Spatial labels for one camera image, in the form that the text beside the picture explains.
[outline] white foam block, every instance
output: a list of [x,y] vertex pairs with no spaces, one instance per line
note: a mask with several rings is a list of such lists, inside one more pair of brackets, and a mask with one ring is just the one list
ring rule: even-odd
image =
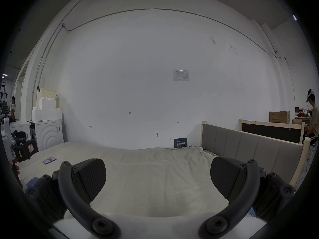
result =
[[31,115],[32,115],[32,121],[42,121],[42,111],[40,110],[32,110]]
[[32,121],[45,121],[45,120],[58,120],[62,119],[61,110],[33,110]]
[[39,100],[39,109],[43,111],[55,110],[55,100],[41,98]]

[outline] white cabinet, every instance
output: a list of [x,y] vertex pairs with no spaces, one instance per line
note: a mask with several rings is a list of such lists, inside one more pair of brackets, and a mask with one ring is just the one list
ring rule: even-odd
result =
[[17,120],[15,122],[10,123],[10,131],[13,133],[15,130],[18,130],[18,132],[23,131],[26,133],[26,139],[30,140],[30,122],[20,121]]
[[37,141],[39,151],[64,142],[62,120],[29,122],[31,138]]

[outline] blue object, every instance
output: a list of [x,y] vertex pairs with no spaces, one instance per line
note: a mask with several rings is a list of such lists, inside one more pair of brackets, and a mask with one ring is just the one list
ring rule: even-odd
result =
[[254,217],[256,217],[256,213],[254,212],[253,208],[250,208],[249,213],[253,215]]
[[174,148],[182,148],[187,146],[187,138],[174,139]]
[[33,187],[34,184],[35,184],[38,180],[39,180],[38,177],[34,177],[34,178],[32,178],[30,181],[27,182],[26,186],[27,186],[28,188]]

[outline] washing machine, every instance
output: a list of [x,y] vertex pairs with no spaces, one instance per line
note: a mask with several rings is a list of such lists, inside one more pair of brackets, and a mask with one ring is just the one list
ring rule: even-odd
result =
[[37,141],[38,150],[63,143],[62,120],[30,122],[31,138]]

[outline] man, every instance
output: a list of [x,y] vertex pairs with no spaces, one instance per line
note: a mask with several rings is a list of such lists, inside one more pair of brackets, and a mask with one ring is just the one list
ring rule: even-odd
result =
[[305,134],[305,137],[310,138],[310,144],[314,144],[317,141],[319,134],[319,109],[315,101],[315,92],[310,89],[308,91],[307,102],[312,106],[312,118],[309,130]]

